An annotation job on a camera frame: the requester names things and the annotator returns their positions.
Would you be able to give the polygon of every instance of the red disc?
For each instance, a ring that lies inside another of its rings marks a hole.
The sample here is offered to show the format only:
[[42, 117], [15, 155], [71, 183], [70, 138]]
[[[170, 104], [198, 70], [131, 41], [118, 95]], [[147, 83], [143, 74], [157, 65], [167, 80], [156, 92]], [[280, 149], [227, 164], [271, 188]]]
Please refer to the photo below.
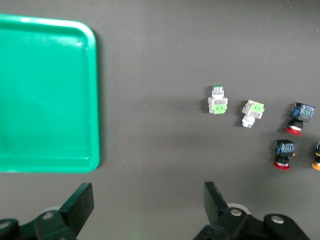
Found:
[[277, 162], [274, 162], [273, 164], [277, 169], [281, 169], [281, 170], [288, 170], [290, 168], [290, 165], [288, 166], [280, 166], [277, 164]]
[[285, 130], [286, 132], [288, 132], [288, 133], [301, 136], [301, 132], [300, 132], [300, 131], [294, 130], [294, 129], [290, 128], [290, 127], [287, 127], [287, 128], [285, 128], [284, 130]]

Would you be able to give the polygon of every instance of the green plastic tray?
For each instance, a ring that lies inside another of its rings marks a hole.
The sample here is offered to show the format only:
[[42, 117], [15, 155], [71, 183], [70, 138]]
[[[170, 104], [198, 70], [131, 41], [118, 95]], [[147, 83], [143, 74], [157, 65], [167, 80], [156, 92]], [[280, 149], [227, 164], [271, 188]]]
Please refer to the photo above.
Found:
[[97, 168], [96, 55], [80, 22], [0, 14], [0, 172]]

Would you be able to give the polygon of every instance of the gray table surface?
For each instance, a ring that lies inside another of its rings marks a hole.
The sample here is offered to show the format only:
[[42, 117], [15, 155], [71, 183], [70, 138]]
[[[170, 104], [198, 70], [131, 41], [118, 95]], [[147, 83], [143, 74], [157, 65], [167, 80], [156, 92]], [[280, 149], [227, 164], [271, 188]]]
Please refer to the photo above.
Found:
[[[204, 181], [262, 219], [280, 213], [319, 239], [320, 5], [290, 0], [2, 0], [0, 12], [87, 24], [98, 43], [101, 164], [89, 174], [0, 174], [0, 218], [26, 223], [92, 182], [79, 240], [190, 240], [208, 219]], [[223, 84], [223, 115], [206, 113]], [[252, 129], [243, 101], [265, 104]], [[294, 102], [318, 107], [302, 136]], [[276, 139], [296, 143], [289, 171]]]

